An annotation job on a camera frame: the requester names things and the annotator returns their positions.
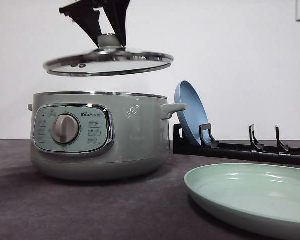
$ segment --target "button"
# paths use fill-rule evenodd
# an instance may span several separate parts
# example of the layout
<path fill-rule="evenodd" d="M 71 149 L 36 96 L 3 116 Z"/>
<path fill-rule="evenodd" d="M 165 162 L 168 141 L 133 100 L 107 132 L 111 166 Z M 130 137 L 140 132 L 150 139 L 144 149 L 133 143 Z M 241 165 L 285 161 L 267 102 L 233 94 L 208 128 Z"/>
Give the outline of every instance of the button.
<path fill-rule="evenodd" d="M 45 128 L 39 128 L 38 129 L 38 134 L 39 135 L 46 135 L 46 129 Z"/>
<path fill-rule="evenodd" d="M 99 145 L 101 143 L 101 140 L 98 138 L 88 138 L 88 145 Z"/>
<path fill-rule="evenodd" d="M 101 122 L 98 120 L 89 121 L 89 128 L 101 128 Z"/>
<path fill-rule="evenodd" d="M 38 122 L 38 124 L 39 124 L 39 127 L 46 127 L 46 120 L 40 120 Z"/>
<path fill-rule="evenodd" d="M 46 142 L 46 138 L 45 136 L 38 136 L 38 140 L 37 140 L 38 143 L 42 143 L 44 144 Z"/>
<path fill-rule="evenodd" d="M 97 129 L 89 129 L 88 130 L 88 136 L 89 137 L 101 136 L 101 131 L 100 131 L 99 128 L 97 128 Z"/>

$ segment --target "cooker pot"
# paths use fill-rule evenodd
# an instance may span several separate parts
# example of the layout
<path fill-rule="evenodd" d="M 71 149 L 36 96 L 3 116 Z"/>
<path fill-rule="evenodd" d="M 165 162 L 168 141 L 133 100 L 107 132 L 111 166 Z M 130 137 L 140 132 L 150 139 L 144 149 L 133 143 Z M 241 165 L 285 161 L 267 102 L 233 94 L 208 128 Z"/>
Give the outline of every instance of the cooker pot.
<path fill-rule="evenodd" d="M 31 160 L 51 177 L 96 181 L 145 174 L 170 152 L 172 114 L 183 103 L 121 92 L 46 92 L 33 96 Z"/>

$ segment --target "green plate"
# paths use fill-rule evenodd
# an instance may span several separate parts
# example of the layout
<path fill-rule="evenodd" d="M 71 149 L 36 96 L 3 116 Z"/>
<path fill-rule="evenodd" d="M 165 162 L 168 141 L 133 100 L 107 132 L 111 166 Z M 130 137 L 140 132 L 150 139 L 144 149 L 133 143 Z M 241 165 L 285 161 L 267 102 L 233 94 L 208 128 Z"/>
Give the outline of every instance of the green plate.
<path fill-rule="evenodd" d="M 300 239 L 300 169 L 229 163 L 184 176 L 205 211 L 235 227 L 278 239 Z"/>

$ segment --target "plate rack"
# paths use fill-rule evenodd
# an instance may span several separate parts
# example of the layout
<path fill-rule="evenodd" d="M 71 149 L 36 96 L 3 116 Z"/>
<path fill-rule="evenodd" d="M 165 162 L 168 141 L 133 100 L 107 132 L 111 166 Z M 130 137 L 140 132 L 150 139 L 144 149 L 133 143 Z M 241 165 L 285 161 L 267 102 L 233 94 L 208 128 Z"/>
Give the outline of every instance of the plate rack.
<path fill-rule="evenodd" d="M 300 165 L 300 148 L 288 147 L 279 138 L 279 127 L 275 126 L 277 146 L 261 144 L 255 135 L 255 125 L 249 126 L 250 144 L 220 143 L 215 140 L 211 131 L 211 124 L 199 126 L 201 146 L 193 146 L 182 130 L 180 124 L 173 129 L 173 153 L 225 159 L 239 159 L 255 162 L 268 162 L 288 165 Z M 208 131 L 211 138 L 207 142 L 203 138 L 203 131 Z"/>

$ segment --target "gray table surface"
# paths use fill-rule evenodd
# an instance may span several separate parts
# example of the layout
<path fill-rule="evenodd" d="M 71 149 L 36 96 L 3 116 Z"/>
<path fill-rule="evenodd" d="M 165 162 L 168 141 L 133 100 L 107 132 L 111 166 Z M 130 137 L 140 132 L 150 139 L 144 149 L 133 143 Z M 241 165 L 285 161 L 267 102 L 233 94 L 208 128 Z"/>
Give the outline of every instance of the gray table surface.
<path fill-rule="evenodd" d="M 183 180 L 199 166 L 251 161 L 171 154 L 147 175 L 73 182 L 39 173 L 29 144 L 0 140 L 0 240 L 269 239 L 206 213 Z"/>

